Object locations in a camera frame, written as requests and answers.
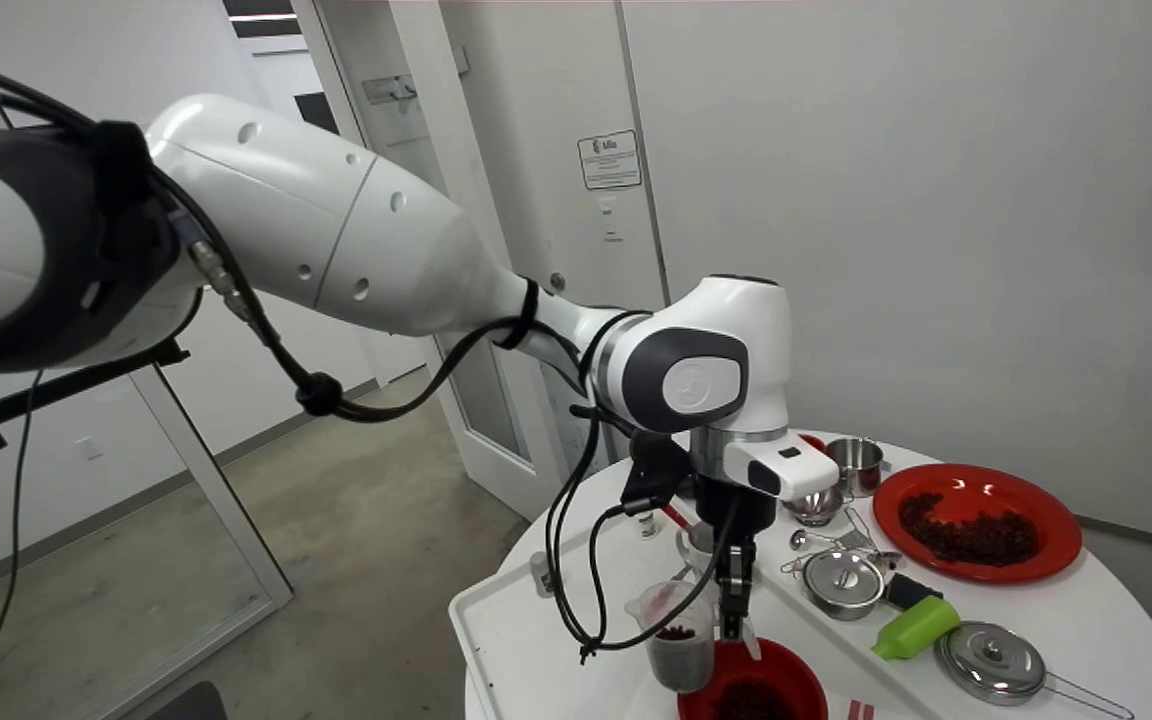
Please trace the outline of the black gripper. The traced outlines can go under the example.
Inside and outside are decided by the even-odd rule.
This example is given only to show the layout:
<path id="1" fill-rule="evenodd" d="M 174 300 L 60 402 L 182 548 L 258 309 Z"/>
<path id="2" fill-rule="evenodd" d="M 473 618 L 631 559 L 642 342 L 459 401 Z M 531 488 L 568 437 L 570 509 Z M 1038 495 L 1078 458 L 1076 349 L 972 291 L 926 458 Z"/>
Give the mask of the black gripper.
<path id="1" fill-rule="evenodd" d="M 764 488 L 699 478 L 696 512 L 716 536 L 719 639 L 734 639 L 749 618 L 757 536 L 775 519 L 775 498 Z"/>

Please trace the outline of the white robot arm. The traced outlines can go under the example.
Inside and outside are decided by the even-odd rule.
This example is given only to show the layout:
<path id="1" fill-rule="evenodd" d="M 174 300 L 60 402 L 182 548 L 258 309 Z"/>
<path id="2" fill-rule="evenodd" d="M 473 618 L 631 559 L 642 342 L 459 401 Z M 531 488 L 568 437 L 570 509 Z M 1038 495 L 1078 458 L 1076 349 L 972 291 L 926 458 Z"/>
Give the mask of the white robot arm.
<path id="1" fill-rule="evenodd" d="M 522 349 L 619 425 L 682 432 L 728 495 L 803 483 L 775 280 L 711 272 L 656 312 L 562 300 L 427 180 L 227 96 L 182 96 L 147 127 L 69 107 L 0 127 L 0 371 L 143 355 L 203 291 L 255 336 L 280 297 L 376 333 Z"/>

